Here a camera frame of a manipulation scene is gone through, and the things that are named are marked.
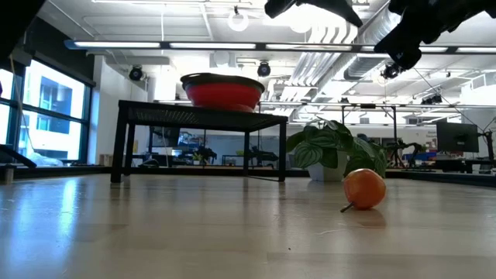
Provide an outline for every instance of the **fruit stem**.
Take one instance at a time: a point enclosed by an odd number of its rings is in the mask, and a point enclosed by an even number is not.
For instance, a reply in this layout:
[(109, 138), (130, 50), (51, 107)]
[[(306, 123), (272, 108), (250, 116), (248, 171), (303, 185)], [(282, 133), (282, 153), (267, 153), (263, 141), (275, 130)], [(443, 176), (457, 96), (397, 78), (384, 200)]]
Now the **fruit stem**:
[(346, 210), (350, 209), (353, 207), (353, 203), (351, 202), (348, 206), (344, 207), (343, 209), (340, 210), (341, 213), (344, 213)]

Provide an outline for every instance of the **bowl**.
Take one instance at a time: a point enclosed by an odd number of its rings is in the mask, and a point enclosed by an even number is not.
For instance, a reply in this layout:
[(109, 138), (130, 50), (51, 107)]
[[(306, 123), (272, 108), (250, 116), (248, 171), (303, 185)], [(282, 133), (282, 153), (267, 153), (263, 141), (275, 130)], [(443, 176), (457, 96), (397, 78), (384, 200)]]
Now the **bowl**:
[(253, 112), (265, 87), (248, 77), (198, 73), (181, 78), (193, 106)]

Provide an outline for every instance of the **potted plant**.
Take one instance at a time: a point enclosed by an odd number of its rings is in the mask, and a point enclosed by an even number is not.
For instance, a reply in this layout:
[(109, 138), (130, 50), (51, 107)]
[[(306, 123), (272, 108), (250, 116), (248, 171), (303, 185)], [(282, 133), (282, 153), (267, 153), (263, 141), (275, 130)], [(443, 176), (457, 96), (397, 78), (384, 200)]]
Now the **potted plant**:
[(294, 150), (296, 165), (307, 168), (312, 180), (341, 181), (343, 176), (360, 168), (385, 177), (388, 159), (384, 148), (353, 137), (342, 123), (324, 122), (322, 129), (306, 126), (287, 142), (287, 151)]
[(193, 154), (193, 165), (199, 166), (202, 161), (203, 161), (203, 156), (195, 152)]

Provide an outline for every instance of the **monitor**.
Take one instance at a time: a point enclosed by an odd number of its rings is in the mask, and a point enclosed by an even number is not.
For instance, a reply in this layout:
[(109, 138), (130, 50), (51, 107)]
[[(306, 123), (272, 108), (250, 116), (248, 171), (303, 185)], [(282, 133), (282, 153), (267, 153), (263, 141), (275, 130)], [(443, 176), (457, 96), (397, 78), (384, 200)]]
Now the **monitor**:
[(439, 151), (479, 152), (477, 126), (473, 124), (436, 123)]
[(176, 147), (180, 128), (152, 127), (153, 147)]

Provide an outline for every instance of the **plant pot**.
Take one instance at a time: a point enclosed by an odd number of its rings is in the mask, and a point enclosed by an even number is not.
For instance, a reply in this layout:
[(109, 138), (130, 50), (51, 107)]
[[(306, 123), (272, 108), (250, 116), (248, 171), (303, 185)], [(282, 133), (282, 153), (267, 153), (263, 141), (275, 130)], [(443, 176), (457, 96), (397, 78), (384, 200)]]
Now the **plant pot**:
[(338, 152), (338, 167), (335, 169), (324, 167), (321, 164), (315, 164), (308, 167), (308, 173), (313, 181), (338, 182), (343, 179), (348, 156), (346, 152)]

